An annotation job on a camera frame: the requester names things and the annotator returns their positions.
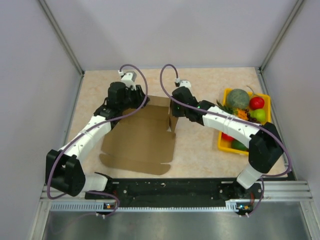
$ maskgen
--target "fruit stem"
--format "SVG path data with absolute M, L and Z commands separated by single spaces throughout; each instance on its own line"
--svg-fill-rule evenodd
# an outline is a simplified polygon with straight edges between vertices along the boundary
M 258 94 L 255 93 L 255 91 L 254 91 L 249 85 L 247 85 L 247 87 L 250 88 L 250 90 L 251 90 L 251 92 L 252 92 L 251 98 L 253 98 L 254 96 L 260 97 Z

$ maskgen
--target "slotted white strip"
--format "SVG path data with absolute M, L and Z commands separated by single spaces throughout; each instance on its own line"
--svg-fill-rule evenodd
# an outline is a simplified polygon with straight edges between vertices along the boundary
M 111 212 L 103 202 L 53 202 L 52 212 Z M 226 202 L 216 207 L 119 207 L 117 212 L 237 212 L 236 202 Z

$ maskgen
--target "yellow bin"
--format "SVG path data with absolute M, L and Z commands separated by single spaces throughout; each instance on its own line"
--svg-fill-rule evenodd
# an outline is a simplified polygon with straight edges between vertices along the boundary
M 226 104 L 227 95 L 229 94 L 229 92 L 231 90 L 232 90 L 231 88 L 226 88 L 224 90 L 224 96 L 223 96 L 223 102 L 222 102 L 223 105 Z M 258 93 L 258 96 L 263 98 L 263 100 L 264 100 L 263 110 L 266 113 L 266 121 L 261 122 L 261 124 L 263 125 L 266 122 L 271 122 L 271 99 L 270 99 L 269 95 L 265 95 L 265 94 Z M 230 153 L 249 155 L 249 153 L 247 151 L 241 151 L 241 150 L 231 148 L 231 142 L 222 139 L 222 132 L 221 131 L 219 132 L 219 136 L 218 136 L 218 149 L 221 151 L 230 152 Z

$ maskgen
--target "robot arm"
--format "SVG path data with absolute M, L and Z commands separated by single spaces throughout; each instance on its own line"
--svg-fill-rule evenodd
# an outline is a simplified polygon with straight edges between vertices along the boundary
M 173 91 L 172 96 L 189 106 L 226 116 L 225 118 L 202 113 L 175 102 L 172 104 L 172 114 L 175 117 L 186 117 L 191 122 L 197 122 L 203 126 L 222 131 L 237 139 L 249 149 L 249 163 L 236 179 L 243 188 L 250 188 L 263 174 L 267 174 L 283 154 L 282 148 L 276 141 L 261 129 L 234 121 L 234 119 L 240 118 L 221 110 L 211 102 L 206 100 L 198 102 L 188 87 L 180 86 Z M 263 126 L 255 123 L 255 125 L 265 128 L 280 140 L 278 131 L 272 123 L 267 122 Z
M 51 150 L 46 156 L 45 183 L 48 184 L 49 175 L 61 151 L 65 150 L 56 166 L 51 180 L 51 187 L 73 197 L 81 192 L 104 191 L 111 178 L 102 173 L 84 174 L 82 163 L 90 150 L 119 120 L 107 121 L 122 116 L 127 109 L 137 109 L 143 102 L 145 94 L 140 85 L 135 84 L 136 73 L 128 71 L 121 75 L 121 82 L 111 83 L 108 97 L 96 109 L 87 125 L 75 136 L 70 143 L 58 151 Z

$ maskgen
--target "red tomato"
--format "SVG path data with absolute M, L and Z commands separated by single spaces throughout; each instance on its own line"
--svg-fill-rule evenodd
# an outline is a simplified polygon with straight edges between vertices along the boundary
M 222 136 L 221 136 L 224 140 L 228 141 L 228 142 L 232 142 L 234 140 L 234 138 L 232 136 L 229 136 L 225 133 L 222 133 Z
M 262 97 L 255 96 L 251 98 L 249 105 L 253 110 L 262 109 L 265 105 L 265 100 Z

